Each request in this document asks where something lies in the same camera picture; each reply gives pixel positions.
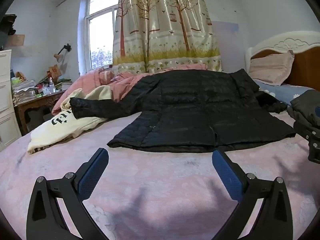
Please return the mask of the blue floral pillow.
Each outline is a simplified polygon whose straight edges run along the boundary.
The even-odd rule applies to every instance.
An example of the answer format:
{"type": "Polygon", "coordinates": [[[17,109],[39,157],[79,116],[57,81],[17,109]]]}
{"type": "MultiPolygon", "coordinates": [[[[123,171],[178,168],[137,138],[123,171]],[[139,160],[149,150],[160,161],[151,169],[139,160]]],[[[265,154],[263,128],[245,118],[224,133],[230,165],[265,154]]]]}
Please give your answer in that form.
{"type": "Polygon", "coordinates": [[[268,85],[266,83],[262,83],[259,80],[254,80],[255,83],[260,87],[260,89],[272,96],[274,96],[279,101],[291,105],[291,101],[303,93],[305,93],[307,90],[312,90],[312,88],[309,87],[303,87],[303,86],[294,86],[294,85],[288,85],[283,84],[280,86],[272,86],[268,85]]]}

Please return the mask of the white cabinet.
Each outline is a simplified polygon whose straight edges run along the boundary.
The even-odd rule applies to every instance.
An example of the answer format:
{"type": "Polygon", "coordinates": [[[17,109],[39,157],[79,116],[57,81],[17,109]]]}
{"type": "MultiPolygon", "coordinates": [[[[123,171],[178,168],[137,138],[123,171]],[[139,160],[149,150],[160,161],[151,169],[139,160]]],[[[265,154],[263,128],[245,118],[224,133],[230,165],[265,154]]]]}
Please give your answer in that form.
{"type": "Polygon", "coordinates": [[[11,93],[11,50],[0,54],[0,129],[1,151],[21,137],[11,93]]]}

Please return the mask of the pink bed sheet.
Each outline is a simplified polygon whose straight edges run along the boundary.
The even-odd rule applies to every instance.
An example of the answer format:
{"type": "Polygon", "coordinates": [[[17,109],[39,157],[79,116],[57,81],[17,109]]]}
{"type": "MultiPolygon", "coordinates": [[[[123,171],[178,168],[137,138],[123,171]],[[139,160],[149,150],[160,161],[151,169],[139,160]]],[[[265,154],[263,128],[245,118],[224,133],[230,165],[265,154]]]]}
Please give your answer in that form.
{"type": "MultiPolygon", "coordinates": [[[[134,119],[106,122],[35,154],[28,154],[30,136],[25,135],[1,152],[1,210],[22,239],[36,179],[59,179],[76,171],[134,119]]],[[[85,207],[110,239],[211,239],[236,206],[212,166],[210,153],[127,148],[109,148],[108,153],[110,162],[85,207]]],[[[308,142],[300,136],[228,153],[247,173],[284,179],[294,238],[319,208],[319,165],[308,160],[308,153],[308,142]]]]}

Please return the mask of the black puffer jacket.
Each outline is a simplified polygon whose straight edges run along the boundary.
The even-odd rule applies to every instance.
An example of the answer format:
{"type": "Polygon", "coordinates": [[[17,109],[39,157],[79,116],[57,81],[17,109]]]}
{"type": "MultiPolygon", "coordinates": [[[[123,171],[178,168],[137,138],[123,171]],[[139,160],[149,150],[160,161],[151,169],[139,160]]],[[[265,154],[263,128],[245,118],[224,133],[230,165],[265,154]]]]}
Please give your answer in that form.
{"type": "Polygon", "coordinates": [[[244,70],[172,70],[140,79],[118,102],[71,98],[77,119],[136,114],[108,142],[146,152],[206,153],[244,150],[295,136],[273,116],[286,105],[261,91],[244,70]]]}

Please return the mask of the cream printed hoodie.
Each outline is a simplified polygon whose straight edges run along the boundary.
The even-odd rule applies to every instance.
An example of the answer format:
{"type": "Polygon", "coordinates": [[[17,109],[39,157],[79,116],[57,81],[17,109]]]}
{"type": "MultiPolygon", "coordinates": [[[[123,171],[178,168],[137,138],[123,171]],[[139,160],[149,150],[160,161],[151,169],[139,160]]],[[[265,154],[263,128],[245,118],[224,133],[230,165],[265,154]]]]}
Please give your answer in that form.
{"type": "Polygon", "coordinates": [[[81,133],[94,129],[98,124],[106,121],[106,119],[97,117],[76,119],[70,104],[72,98],[88,99],[92,101],[110,99],[111,96],[111,89],[106,85],[95,88],[87,95],[83,93],[81,88],[76,89],[61,103],[60,113],[31,132],[31,141],[29,142],[27,152],[29,154],[34,154],[57,144],[58,142],[62,142],[69,138],[76,138],[81,133]]]}

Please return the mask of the folded dark green jacket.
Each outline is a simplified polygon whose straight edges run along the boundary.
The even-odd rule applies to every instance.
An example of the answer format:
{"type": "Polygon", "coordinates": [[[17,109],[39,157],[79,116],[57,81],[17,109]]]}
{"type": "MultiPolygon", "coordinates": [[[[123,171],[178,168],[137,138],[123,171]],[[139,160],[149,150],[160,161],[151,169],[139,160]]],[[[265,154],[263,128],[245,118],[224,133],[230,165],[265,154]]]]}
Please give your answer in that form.
{"type": "Polygon", "coordinates": [[[287,111],[292,118],[307,127],[319,129],[319,91],[307,90],[290,103],[287,111]]]}

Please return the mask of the pink pillow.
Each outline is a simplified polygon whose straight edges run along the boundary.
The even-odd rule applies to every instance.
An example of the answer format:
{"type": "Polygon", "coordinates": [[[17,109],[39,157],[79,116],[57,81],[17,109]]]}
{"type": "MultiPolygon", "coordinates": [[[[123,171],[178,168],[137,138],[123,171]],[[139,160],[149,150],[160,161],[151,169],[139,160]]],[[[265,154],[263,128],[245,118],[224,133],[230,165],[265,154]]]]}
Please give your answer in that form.
{"type": "Polygon", "coordinates": [[[292,50],[252,59],[249,76],[271,86],[280,86],[289,77],[295,55],[292,50]]]}

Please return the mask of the brown wooden desk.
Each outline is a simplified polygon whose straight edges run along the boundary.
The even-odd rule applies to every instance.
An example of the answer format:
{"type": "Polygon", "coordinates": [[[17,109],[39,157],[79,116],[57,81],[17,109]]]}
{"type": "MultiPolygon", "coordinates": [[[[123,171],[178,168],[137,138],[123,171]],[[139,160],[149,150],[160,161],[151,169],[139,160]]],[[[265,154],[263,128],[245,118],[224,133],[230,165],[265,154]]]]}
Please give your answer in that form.
{"type": "Polygon", "coordinates": [[[42,106],[53,107],[55,103],[59,100],[59,98],[61,98],[63,93],[64,91],[56,92],[54,94],[42,96],[40,98],[24,102],[14,107],[17,123],[22,136],[29,133],[27,123],[25,120],[25,112],[29,109],[36,109],[42,106]]]}

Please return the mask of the pink desk lamp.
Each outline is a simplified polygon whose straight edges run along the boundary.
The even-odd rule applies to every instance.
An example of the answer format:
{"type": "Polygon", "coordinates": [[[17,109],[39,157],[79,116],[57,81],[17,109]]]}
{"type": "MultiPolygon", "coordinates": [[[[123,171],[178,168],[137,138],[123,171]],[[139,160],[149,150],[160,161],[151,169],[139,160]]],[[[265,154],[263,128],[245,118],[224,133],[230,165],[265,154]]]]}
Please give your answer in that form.
{"type": "Polygon", "coordinates": [[[64,50],[67,51],[67,52],[70,52],[71,49],[72,49],[72,48],[71,48],[71,45],[70,45],[70,44],[68,44],[68,43],[65,44],[57,54],[54,54],[54,58],[56,59],[56,61],[57,61],[58,63],[60,63],[60,62],[62,61],[62,59],[63,59],[62,52],[63,52],[64,50]]]}

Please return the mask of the white carved headboard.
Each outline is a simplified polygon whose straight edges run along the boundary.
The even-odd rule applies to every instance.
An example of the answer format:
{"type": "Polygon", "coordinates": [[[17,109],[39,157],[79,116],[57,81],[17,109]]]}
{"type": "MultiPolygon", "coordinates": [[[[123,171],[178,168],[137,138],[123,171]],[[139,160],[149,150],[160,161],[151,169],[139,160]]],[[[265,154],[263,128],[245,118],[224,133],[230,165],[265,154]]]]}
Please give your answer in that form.
{"type": "Polygon", "coordinates": [[[285,83],[319,90],[319,32],[316,31],[290,31],[248,48],[245,54],[246,70],[250,68],[251,59],[289,50],[294,53],[295,60],[285,83]]]}

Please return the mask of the pink plaid quilt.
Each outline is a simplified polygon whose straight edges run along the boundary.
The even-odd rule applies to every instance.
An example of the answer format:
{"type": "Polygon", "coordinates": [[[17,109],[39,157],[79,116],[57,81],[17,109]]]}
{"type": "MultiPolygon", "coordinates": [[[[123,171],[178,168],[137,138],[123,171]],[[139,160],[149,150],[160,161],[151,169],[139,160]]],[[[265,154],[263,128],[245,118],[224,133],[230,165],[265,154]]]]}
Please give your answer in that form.
{"type": "Polygon", "coordinates": [[[132,74],[123,72],[118,75],[110,70],[90,71],[89,73],[79,77],[59,98],[54,105],[52,114],[57,115],[63,109],[63,102],[76,90],[81,89],[82,95],[86,96],[99,86],[107,85],[111,87],[112,99],[121,100],[130,89],[143,77],[151,75],[151,73],[132,74]]]}

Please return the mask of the clear spray bottle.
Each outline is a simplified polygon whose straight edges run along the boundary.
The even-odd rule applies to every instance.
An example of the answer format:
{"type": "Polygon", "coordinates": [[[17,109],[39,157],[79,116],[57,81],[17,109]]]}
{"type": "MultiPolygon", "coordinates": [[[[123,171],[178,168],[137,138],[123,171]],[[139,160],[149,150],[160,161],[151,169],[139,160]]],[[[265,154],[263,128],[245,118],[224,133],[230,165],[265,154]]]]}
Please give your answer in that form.
{"type": "Polygon", "coordinates": [[[51,94],[56,93],[55,85],[53,83],[52,77],[49,78],[49,90],[51,94]]]}

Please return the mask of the stack of papers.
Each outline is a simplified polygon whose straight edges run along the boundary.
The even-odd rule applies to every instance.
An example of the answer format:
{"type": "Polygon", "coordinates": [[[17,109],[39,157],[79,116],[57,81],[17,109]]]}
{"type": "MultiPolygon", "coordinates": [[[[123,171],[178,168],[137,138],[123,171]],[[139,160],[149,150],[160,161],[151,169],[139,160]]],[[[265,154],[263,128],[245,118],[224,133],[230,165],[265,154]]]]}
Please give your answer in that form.
{"type": "Polygon", "coordinates": [[[34,80],[23,81],[11,85],[12,100],[14,106],[36,99],[38,93],[36,82],[34,80]]]}

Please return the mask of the window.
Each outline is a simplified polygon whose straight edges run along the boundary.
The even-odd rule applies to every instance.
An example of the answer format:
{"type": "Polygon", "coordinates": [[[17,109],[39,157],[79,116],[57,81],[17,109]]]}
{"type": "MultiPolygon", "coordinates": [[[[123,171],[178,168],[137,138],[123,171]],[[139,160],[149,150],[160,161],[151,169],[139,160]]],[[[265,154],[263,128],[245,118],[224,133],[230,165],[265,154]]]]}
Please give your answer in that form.
{"type": "Polygon", "coordinates": [[[85,17],[87,68],[110,68],[113,64],[114,28],[118,0],[88,0],[85,17]]]}

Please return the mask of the tree pattern curtain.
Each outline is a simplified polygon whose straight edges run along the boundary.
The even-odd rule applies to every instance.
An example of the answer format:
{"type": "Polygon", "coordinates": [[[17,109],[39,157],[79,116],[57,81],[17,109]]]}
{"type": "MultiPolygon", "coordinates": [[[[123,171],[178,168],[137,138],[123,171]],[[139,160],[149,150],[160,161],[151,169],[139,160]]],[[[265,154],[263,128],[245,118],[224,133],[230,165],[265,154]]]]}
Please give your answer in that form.
{"type": "Polygon", "coordinates": [[[204,0],[119,0],[113,70],[156,73],[183,64],[222,70],[204,0]]]}

